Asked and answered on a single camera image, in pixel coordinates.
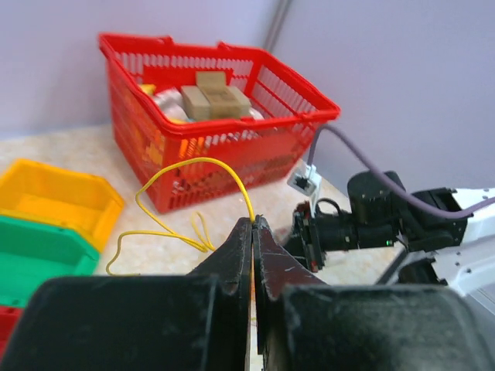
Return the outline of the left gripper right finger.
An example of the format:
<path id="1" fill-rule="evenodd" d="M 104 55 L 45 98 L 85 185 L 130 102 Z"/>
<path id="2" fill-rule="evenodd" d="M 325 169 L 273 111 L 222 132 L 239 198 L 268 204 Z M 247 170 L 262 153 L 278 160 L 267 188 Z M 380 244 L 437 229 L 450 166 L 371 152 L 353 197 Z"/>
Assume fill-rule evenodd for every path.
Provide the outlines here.
<path id="1" fill-rule="evenodd" d="M 275 242 L 268 221 L 263 216 L 256 216 L 252 246 L 256 301 L 275 301 L 288 284 L 325 284 Z"/>

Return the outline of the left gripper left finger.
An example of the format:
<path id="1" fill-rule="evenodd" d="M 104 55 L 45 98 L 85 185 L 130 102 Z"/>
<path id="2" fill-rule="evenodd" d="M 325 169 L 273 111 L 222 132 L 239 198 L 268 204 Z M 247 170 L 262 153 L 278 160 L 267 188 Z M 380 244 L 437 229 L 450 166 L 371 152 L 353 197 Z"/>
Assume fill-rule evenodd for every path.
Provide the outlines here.
<path id="1" fill-rule="evenodd" d="M 252 223 L 241 217 L 227 239 L 187 275 L 216 275 L 227 293 L 251 296 L 251 244 Z"/>

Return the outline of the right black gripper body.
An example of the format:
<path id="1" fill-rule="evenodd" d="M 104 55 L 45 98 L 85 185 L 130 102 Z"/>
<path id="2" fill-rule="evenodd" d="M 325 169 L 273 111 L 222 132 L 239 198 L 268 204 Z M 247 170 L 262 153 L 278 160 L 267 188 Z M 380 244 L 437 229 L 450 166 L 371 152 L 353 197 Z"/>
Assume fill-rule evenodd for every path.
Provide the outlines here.
<path id="1" fill-rule="evenodd" d="M 325 257 L 319 241 L 318 223 L 328 214 L 316 207 L 311 214 L 310 203 L 300 203 L 292 214 L 292 228 L 284 241 L 284 248 L 309 271 L 320 271 Z"/>

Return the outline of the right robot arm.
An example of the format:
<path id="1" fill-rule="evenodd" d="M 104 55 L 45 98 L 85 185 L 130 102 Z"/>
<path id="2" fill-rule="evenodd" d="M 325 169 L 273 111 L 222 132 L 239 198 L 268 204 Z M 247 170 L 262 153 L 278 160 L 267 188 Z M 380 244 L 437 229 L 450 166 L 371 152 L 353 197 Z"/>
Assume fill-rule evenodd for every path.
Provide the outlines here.
<path id="1" fill-rule="evenodd" d="M 294 171 L 288 184 L 308 201 L 293 213 L 284 248 L 306 269 L 323 269 L 333 251 L 392 247 L 404 249 L 380 279 L 382 283 L 440 284 L 462 296 L 494 293 L 494 207 L 467 216 L 434 216 L 398 197 L 371 172 L 347 183 L 350 210 L 319 195 L 315 169 Z"/>

